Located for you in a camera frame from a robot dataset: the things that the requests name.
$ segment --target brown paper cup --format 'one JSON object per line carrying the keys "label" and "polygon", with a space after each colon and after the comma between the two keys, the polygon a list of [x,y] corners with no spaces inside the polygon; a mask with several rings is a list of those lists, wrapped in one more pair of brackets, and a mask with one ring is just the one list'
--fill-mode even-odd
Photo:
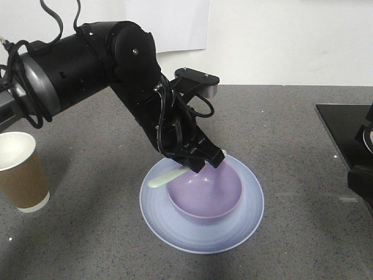
{"label": "brown paper cup", "polygon": [[30,134],[0,134],[0,190],[21,212],[34,212],[47,204],[47,179]]}

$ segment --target spoon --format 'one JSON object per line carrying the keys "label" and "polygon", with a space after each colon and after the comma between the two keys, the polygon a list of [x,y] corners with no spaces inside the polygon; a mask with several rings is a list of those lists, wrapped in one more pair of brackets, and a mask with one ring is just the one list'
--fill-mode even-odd
{"label": "spoon", "polygon": [[[227,155],[227,151],[225,150],[221,150],[224,154],[224,156]],[[179,168],[176,168],[174,170],[171,170],[169,172],[166,172],[158,177],[155,177],[151,180],[149,180],[149,182],[147,182],[147,185],[150,187],[150,188],[158,188],[158,187],[161,187],[165,184],[167,184],[168,182],[176,179],[177,177],[183,175],[185,172],[187,172],[188,170],[190,170],[190,168],[188,166],[180,166]]]}

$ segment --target black robotic arm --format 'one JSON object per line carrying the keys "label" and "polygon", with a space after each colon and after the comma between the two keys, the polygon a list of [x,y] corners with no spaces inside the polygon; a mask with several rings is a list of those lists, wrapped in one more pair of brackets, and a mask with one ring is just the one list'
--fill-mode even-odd
{"label": "black robotic arm", "polygon": [[[220,164],[224,154],[196,124],[196,117],[213,114],[204,96],[215,94],[218,77],[181,68],[168,81],[157,63],[153,36],[133,22],[86,23],[75,31],[52,43],[2,40],[9,59],[0,76],[0,131],[20,117],[40,128],[43,117],[51,121],[110,86],[164,156],[195,172],[205,161]],[[18,55],[22,44],[27,53]],[[194,96],[210,107],[209,114],[188,106]]]}

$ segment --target gray countertop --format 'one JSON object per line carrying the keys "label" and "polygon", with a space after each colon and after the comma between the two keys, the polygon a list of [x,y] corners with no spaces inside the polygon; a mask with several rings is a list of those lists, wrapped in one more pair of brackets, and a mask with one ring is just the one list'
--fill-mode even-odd
{"label": "gray countertop", "polygon": [[0,279],[373,279],[372,216],[315,110],[372,101],[371,87],[221,85],[198,124],[257,176],[265,211],[246,242],[214,255],[147,227],[139,191],[162,156],[110,89],[40,130],[19,121],[6,131],[35,137],[51,198],[21,213],[0,194]]}

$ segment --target black object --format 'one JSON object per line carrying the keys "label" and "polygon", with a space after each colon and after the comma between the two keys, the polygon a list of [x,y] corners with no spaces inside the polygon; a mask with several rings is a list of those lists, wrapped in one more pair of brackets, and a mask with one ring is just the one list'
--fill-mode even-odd
{"label": "black object", "polygon": [[[21,43],[10,51],[11,61],[14,57],[17,64],[11,63],[9,72],[15,66],[23,68],[20,84],[29,84],[24,87],[27,97],[35,96],[34,111],[23,106],[25,117],[36,112],[37,123],[29,117],[34,127],[41,128],[42,117],[51,121],[52,115],[110,86],[164,156],[194,172],[199,172],[205,161],[214,167],[221,163],[223,152],[196,124],[196,117],[214,113],[200,93],[217,86],[218,77],[189,69],[187,75],[169,82],[156,60],[152,34],[133,22],[85,23],[75,30],[76,34],[51,43],[21,42],[29,51],[22,59],[17,53]],[[30,70],[28,76],[25,67]],[[209,106],[209,114],[187,105],[194,96]],[[23,105],[18,95],[13,98]]]}
{"label": "black object", "polygon": [[373,207],[373,155],[367,149],[362,135],[370,105],[318,104],[325,125],[344,157],[350,171],[348,186]]}

